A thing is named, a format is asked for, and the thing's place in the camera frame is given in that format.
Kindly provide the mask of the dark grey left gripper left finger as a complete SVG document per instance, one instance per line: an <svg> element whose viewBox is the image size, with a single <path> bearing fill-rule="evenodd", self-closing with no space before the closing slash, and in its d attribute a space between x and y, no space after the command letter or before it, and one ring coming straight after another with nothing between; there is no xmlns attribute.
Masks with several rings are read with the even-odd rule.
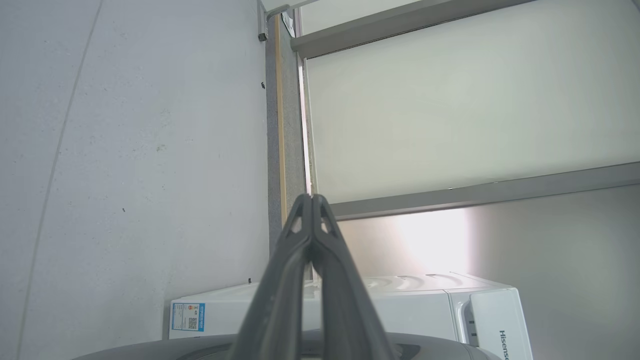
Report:
<svg viewBox="0 0 640 360"><path fill-rule="evenodd" d="M313 202L300 194L231 346L229 360L299 360L304 274L310 262Z"/></svg>

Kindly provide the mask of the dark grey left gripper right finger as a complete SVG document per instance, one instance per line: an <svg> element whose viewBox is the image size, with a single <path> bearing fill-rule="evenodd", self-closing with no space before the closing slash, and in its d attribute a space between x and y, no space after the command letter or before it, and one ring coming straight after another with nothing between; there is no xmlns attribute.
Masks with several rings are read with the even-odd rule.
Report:
<svg viewBox="0 0 640 360"><path fill-rule="evenodd" d="M329 201L321 194L311 198L311 262L322 282L322 358L396 360Z"/></svg>

